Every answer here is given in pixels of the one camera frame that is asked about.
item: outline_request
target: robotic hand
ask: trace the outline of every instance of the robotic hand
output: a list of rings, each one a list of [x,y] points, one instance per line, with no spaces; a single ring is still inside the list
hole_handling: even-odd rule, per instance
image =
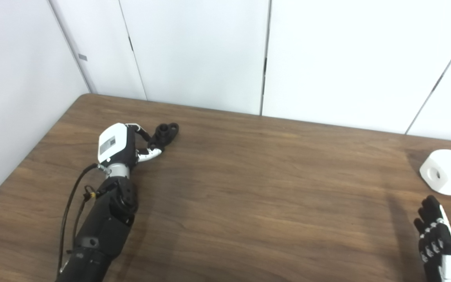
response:
[[[451,282],[451,227],[443,206],[428,196],[419,215],[413,223],[420,234],[419,252],[427,280]]]
[[[76,181],[64,212],[56,282],[101,282],[111,261],[120,255],[138,209],[136,186],[130,181],[130,172],[136,164],[154,159],[170,144],[179,125],[161,124],[150,136],[140,125],[116,123],[99,137],[99,164],[87,167]],[[147,141],[147,148],[136,148],[135,134]],[[90,170],[98,168],[106,175],[100,187],[84,195],[73,230],[70,257],[61,266],[64,230],[70,203],[80,180]],[[90,213],[76,235],[76,226],[84,203],[95,198]]]

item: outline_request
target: wood grain surface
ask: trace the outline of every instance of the wood grain surface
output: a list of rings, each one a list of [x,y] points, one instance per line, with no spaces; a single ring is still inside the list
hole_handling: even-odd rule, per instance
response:
[[[417,171],[451,141],[88,94],[0,187],[0,282],[54,281],[68,194],[117,122],[180,133],[132,172],[140,209],[105,281],[424,280]]]

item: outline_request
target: white cube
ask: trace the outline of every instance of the white cube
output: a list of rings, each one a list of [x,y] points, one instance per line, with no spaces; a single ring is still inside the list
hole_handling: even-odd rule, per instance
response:
[[[451,150],[435,150],[420,167],[420,175],[438,193],[451,196]]]

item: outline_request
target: black cable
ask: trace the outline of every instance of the black cable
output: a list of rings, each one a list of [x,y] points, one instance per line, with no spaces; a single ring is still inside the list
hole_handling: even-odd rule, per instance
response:
[[[74,227],[72,229],[72,247],[71,250],[74,250],[74,239],[76,239],[76,230],[78,228],[79,218],[81,217],[81,213],[83,212],[83,209],[85,208],[86,200],[83,200],[81,202],[81,205],[79,206],[78,214],[76,216],[76,220],[74,221]]]
[[[59,244],[59,263],[57,268],[57,277],[60,275],[60,268],[62,267],[62,256],[64,254],[64,235],[65,235],[65,227],[66,227],[66,221],[67,221],[67,214],[69,213],[70,204],[72,203],[72,199],[74,197],[74,194],[76,192],[76,189],[78,188],[79,182],[81,179],[85,176],[86,173],[93,170],[94,168],[97,168],[97,164],[91,164],[88,167],[86,167],[83,172],[79,175],[78,179],[76,180],[76,183],[74,184],[74,187],[72,188],[72,191],[70,192],[69,199],[67,200],[66,209],[64,210],[64,216],[62,217],[62,224],[60,226],[60,244]]]
[[[88,202],[92,196],[92,193],[95,193],[95,188],[93,188],[91,185],[85,185],[85,194],[83,195],[83,197],[85,197],[83,199],[83,201],[81,202],[81,205],[79,207],[78,210],[78,214],[76,215],[76,220],[74,221],[74,227],[72,229],[72,247],[70,248],[71,250],[74,250],[74,240],[76,239],[76,234],[77,234],[77,229],[78,229],[78,223],[79,223],[79,218],[81,217],[81,213],[83,212],[83,209],[85,208],[85,204],[86,202]]]

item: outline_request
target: label sticker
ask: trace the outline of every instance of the label sticker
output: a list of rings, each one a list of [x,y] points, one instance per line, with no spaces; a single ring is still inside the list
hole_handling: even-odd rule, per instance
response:
[[[116,145],[116,136],[112,136],[107,141],[105,141],[102,145],[100,145],[100,155],[102,155],[106,150]]]

